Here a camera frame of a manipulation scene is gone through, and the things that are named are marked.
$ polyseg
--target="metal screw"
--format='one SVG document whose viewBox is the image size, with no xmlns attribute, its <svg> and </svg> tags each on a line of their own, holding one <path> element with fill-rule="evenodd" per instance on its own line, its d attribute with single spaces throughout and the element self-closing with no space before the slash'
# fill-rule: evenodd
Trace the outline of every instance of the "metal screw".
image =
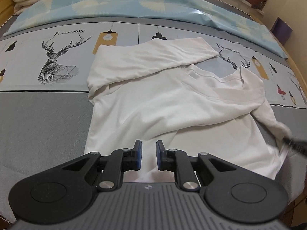
<svg viewBox="0 0 307 230">
<path fill-rule="evenodd" d="M 198 184 L 196 182 L 185 182 L 183 184 L 183 187 L 185 189 L 192 190 L 192 189 L 197 189 L 198 188 Z"/>
<path fill-rule="evenodd" d="M 111 189 L 114 187 L 114 183 L 111 181 L 103 181 L 99 183 L 99 187 L 101 187 L 102 189 Z"/>
</svg>

